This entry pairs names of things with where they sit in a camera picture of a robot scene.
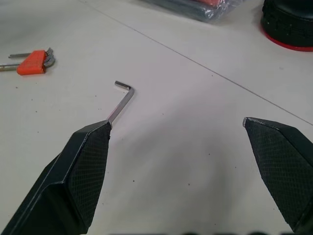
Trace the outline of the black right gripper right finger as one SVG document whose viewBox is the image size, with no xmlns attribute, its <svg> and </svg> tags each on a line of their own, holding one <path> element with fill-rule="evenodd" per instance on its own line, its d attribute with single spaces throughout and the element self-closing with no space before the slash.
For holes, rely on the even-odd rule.
<svg viewBox="0 0 313 235">
<path fill-rule="evenodd" d="M 313 233 L 313 144 L 298 129 L 253 117 L 243 121 L 269 193 L 299 235 Z"/>
</svg>

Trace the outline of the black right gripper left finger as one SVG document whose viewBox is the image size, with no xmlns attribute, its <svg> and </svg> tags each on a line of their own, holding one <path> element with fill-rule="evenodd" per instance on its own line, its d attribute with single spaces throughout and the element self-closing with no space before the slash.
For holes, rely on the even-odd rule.
<svg viewBox="0 0 313 235">
<path fill-rule="evenodd" d="M 94 218 L 106 172 L 108 120 L 74 132 L 41 172 L 4 235 L 85 235 Z"/>
</svg>

